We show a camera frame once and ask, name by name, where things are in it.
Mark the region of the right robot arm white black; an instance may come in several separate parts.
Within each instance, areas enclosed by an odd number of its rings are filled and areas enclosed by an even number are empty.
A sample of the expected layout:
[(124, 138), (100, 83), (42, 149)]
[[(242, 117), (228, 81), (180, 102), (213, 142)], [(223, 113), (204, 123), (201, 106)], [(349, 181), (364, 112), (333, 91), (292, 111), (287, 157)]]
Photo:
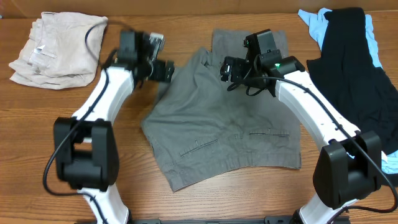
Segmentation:
[(292, 216), (265, 223), (349, 223), (343, 209), (379, 190), (381, 140), (364, 133), (328, 102), (294, 57), (283, 57), (270, 30), (247, 36), (246, 58), (226, 56), (221, 80), (270, 94), (285, 104), (312, 135), (320, 155), (313, 174), (315, 195)]

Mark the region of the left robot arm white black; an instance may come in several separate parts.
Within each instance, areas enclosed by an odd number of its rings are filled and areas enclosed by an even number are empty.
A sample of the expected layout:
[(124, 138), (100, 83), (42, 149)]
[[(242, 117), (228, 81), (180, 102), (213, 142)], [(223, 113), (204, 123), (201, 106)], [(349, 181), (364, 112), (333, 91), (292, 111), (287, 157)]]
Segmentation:
[(119, 155), (113, 124), (124, 101), (144, 81), (171, 81), (174, 63), (157, 58), (164, 42), (162, 34), (122, 31), (119, 48), (101, 66), (100, 80), (86, 102), (54, 123), (49, 163), (72, 195), (84, 197), (97, 223), (132, 223), (116, 186)]

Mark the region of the grey shorts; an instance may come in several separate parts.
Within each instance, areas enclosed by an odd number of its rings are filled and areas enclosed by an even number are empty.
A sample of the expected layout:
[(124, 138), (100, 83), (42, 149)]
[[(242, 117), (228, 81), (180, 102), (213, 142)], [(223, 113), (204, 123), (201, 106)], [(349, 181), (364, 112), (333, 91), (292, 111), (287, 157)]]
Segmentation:
[(268, 91), (247, 96), (220, 79), (227, 56), (243, 58), (243, 30), (213, 31), (169, 84), (161, 84), (141, 123), (173, 191), (242, 167), (301, 168), (300, 123)]

